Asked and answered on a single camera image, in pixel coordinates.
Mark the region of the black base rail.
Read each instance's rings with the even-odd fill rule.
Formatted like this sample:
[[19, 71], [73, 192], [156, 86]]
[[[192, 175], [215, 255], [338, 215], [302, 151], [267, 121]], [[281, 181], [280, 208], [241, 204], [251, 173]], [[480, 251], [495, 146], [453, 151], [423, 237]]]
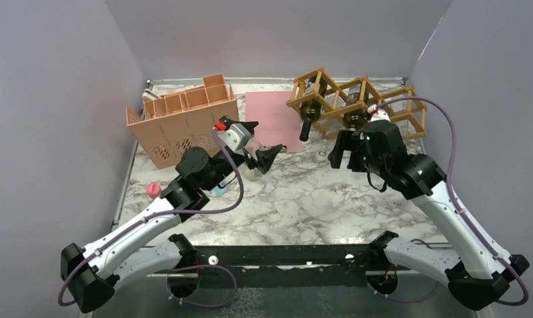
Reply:
[[[210, 266], [210, 258], [218, 267]], [[193, 265], [166, 270], [173, 278], [197, 278], [201, 288], [365, 287], [366, 277], [391, 274], [390, 262], [377, 260], [368, 244], [197, 246]]]

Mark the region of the pink clipboard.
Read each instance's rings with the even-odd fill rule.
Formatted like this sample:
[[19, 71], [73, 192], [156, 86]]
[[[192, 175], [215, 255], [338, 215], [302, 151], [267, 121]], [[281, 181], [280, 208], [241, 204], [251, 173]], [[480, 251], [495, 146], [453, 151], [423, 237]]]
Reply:
[[288, 107], [289, 91], [253, 91], [245, 94], [245, 120], [256, 121], [255, 138], [264, 146], [282, 144], [289, 153], [303, 151], [299, 114]]

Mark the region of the light blue toy package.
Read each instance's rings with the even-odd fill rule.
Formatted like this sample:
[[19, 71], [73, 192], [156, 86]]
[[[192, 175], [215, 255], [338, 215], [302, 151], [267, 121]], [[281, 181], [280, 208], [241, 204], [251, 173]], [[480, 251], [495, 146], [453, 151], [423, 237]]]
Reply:
[[227, 188], [225, 184], [220, 184], [218, 186], [215, 186], [213, 189], [206, 191], [209, 197], [220, 197], [224, 195], [226, 192], [227, 192]]

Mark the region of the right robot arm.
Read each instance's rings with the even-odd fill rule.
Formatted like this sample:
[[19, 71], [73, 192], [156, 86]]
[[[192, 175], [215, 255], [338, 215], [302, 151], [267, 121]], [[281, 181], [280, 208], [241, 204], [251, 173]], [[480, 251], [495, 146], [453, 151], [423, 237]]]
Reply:
[[385, 187], [423, 211], [455, 251], [447, 255], [385, 231], [369, 245], [372, 267], [383, 270], [394, 264], [415, 270], [446, 286], [474, 311], [499, 302], [510, 283], [529, 268], [525, 256], [502, 248], [475, 220], [431, 157], [407, 152], [395, 124], [378, 120], [361, 131], [340, 131], [328, 156], [332, 168], [340, 167], [345, 151], [351, 154], [351, 171], [382, 178]]

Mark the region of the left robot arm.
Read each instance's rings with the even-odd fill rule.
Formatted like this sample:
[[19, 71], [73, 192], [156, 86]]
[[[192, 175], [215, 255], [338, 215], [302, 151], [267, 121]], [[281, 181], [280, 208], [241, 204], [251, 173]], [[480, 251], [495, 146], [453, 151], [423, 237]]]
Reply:
[[212, 137], [219, 152], [210, 155], [199, 146], [186, 149], [176, 165], [177, 177], [166, 188], [148, 188], [152, 202], [137, 216], [104, 237], [80, 246], [72, 243], [61, 252], [62, 292], [82, 313], [90, 313], [107, 303], [115, 292], [149, 274], [171, 270], [198, 272], [204, 267], [196, 248], [184, 235], [172, 235], [162, 244], [149, 242], [191, 216], [208, 214], [207, 192], [234, 175], [242, 181], [241, 165], [265, 174], [283, 146], [263, 146], [255, 139], [254, 121], [234, 121], [222, 117], [214, 125]]

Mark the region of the dark bottle black cap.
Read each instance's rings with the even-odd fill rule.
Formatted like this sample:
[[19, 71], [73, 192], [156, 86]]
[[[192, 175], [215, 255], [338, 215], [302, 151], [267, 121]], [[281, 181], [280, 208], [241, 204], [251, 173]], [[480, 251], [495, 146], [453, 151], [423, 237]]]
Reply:
[[319, 120], [321, 115], [321, 104], [317, 100], [311, 99], [305, 101], [300, 106], [300, 118], [302, 120], [302, 128], [299, 139], [306, 142], [309, 139], [310, 129], [313, 123]]

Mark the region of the wooden wine rack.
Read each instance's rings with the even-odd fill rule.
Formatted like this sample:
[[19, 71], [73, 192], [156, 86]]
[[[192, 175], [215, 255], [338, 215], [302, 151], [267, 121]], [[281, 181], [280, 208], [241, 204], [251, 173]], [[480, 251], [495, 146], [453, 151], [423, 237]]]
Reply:
[[300, 114], [305, 106], [313, 105], [320, 110], [318, 119], [313, 120], [312, 129], [316, 129], [323, 138], [333, 139], [338, 130], [346, 129], [345, 118], [352, 112], [362, 113], [370, 106], [387, 103], [383, 107], [392, 123], [406, 122], [413, 132], [403, 132], [405, 140], [426, 136], [427, 105], [416, 100], [416, 91], [412, 86], [401, 87], [394, 91], [379, 93], [368, 77], [363, 76], [337, 83], [324, 68], [317, 68], [294, 79], [294, 85], [286, 105]]

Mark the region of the dark bottle silver neck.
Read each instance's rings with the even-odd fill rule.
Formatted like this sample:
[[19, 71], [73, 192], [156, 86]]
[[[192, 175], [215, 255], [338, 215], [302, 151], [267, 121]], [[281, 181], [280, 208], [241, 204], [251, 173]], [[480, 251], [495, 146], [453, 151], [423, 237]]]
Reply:
[[[360, 100], [360, 86], [349, 88], [346, 106], [352, 105]], [[348, 130], [358, 131], [365, 125], [365, 117], [362, 109], [357, 109], [343, 114], [343, 122]]]

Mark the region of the large clear glass jar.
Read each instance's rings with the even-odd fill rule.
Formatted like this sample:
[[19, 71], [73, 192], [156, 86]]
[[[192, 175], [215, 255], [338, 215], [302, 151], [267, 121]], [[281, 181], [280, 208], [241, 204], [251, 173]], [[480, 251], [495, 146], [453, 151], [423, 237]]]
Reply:
[[257, 139], [252, 138], [244, 149], [245, 167], [241, 168], [244, 178], [250, 181], [255, 181], [262, 178], [266, 172], [260, 172], [257, 169], [257, 162], [255, 156], [255, 150], [260, 146], [263, 146]]

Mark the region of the peach plastic organizer basket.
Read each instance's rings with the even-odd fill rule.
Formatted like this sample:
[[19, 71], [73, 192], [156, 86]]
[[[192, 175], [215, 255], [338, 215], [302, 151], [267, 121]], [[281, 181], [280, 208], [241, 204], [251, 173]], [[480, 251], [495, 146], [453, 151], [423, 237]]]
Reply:
[[127, 126], [156, 168], [176, 165], [194, 146], [213, 156], [219, 151], [211, 135], [214, 124], [223, 116], [239, 120], [237, 99], [223, 74], [205, 76], [202, 82], [145, 101], [144, 118], [126, 108]]

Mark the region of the white item behind basket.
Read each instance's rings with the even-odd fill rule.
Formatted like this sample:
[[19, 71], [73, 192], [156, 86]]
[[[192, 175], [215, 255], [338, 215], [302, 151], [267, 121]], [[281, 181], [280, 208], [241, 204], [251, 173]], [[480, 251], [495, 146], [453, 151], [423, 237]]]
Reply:
[[160, 99], [161, 96], [154, 93], [151, 89], [145, 89], [142, 94], [142, 99], [144, 102], [146, 101], [154, 101], [157, 99]]

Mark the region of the pink capped small bottle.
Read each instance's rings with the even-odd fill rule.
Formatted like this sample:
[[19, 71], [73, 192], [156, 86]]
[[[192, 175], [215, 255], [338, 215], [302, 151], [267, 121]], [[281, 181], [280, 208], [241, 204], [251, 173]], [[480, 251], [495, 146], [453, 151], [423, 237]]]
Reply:
[[162, 188], [158, 183], [152, 182], [146, 187], [146, 193], [151, 199], [156, 199], [162, 193]]

